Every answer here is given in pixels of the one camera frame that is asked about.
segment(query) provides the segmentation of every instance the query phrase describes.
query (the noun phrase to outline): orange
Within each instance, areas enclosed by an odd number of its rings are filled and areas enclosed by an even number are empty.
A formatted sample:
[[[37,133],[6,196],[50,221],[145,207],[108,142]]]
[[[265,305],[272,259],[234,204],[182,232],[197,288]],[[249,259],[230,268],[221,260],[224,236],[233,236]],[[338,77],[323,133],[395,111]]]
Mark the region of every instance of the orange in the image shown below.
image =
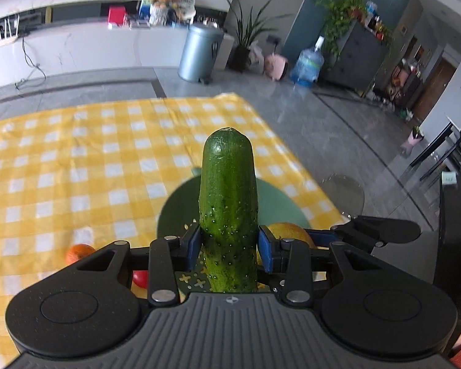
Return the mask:
[[[69,248],[65,256],[65,263],[71,265],[77,261],[80,261],[82,258],[87,255],[91,255],[95,252],[95,248],[87,244],[75,244]]]
[[[305,241],[308,243],[309,248],[316,248],[314,245],[313,239],[309,236],[309,234],[300,226],[294,225],[293,223],[274,223],[273,225],[269,225],[268,229],[273,233],[276,239],[298,239]],[[257,255],[257,262],[258,265],[263,265],[261,257],[259,256],[259,252]]]

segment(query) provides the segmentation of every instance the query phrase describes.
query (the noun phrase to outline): door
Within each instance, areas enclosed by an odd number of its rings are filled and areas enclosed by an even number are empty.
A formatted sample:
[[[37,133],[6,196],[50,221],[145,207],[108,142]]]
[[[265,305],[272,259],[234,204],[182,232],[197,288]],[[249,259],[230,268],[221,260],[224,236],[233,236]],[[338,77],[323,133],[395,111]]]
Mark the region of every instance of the door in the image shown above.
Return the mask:
[[[416,118],[423,121],[427,117],[435,103],[438,102],[454,72],[456,72],[455,67],[445,59],[440,60],[438,66],[436,66],[427,79],[423,94],[413,109],[413,115]]]

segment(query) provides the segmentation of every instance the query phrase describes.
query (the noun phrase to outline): cucumber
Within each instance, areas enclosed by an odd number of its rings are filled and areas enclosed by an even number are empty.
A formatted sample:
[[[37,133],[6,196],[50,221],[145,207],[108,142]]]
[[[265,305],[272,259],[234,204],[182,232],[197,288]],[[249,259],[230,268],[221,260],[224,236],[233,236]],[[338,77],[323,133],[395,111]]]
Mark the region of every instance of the cucumber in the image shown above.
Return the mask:
[[[258,193],[253,149],[235,129],[217,130],[203,147],[199,224],[212,291],[255,292]]]

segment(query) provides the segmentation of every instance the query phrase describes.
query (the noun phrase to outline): gray cabinet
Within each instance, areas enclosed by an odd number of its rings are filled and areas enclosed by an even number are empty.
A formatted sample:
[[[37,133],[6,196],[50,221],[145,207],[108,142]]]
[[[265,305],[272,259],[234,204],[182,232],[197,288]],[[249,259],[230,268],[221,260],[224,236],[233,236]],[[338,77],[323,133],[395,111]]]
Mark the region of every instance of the gray cabinet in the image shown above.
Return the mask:
[[[338,43],[340,56],[325,68],[321,78],[340,86],[365,91],[371,84],[387,54],[387,46],[355,21]]]

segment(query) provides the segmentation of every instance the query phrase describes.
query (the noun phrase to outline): green plate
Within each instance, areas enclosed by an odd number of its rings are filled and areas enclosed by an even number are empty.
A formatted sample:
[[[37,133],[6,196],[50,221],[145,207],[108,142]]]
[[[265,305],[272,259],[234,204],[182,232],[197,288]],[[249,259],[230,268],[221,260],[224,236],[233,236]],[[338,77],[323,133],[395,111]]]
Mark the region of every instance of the green plate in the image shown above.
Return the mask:
[[[309,222],[283,191],[261,179],[256,179],[258,188],[258,222],[271,225],[277,222],[294,223],[309,228]],[[164,204],[157,224],[157,237],[168,235],[182,236],[185,225],[193,219],[198,221],[198,197],[200,176],[193,177],[178,187]],[[205,274],[203,254],[200,254],[195,270],[188,273],[176,272],[178,287],[182,293],[190,291],[209,291],[210,285]]]

